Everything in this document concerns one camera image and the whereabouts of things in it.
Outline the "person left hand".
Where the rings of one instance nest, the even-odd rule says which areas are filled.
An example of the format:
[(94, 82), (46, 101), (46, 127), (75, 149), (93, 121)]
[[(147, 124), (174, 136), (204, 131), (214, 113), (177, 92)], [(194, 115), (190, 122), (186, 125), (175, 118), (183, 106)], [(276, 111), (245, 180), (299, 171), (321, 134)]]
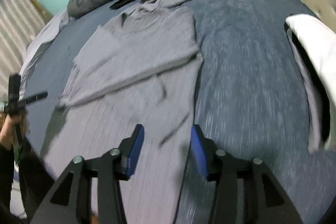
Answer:
[(28, 131), (28, 121), (25, 114), (18, 116), (7, 115), (1, 129), (1, 146), (7, 150), (11, 150), (14, 144), (14, 127), (20, 125), (22, 136)]

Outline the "person left forearm black sleeve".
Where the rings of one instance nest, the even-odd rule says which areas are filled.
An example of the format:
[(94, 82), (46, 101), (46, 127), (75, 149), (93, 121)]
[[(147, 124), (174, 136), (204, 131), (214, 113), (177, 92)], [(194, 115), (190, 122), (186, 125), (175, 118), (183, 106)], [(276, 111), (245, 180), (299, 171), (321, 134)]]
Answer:
[(14, 152), (1, 145), (1, 223), (10, 223), (11, 190), (14, 176)]

